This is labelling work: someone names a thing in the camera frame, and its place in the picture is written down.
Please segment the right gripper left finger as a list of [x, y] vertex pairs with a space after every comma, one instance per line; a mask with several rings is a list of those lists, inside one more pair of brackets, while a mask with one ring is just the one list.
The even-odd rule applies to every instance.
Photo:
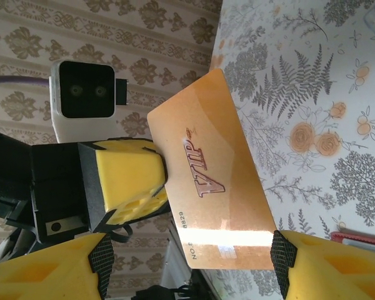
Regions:
[[104, 299], [114, 264], [108, 234], [81, 236], [0, 263], [0, 299]]

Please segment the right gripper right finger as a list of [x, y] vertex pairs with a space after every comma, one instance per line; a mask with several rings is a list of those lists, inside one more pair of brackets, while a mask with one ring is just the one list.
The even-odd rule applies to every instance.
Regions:
[[375, 299], [375, 252], [275, 231], [271, 261], [284, 299]]

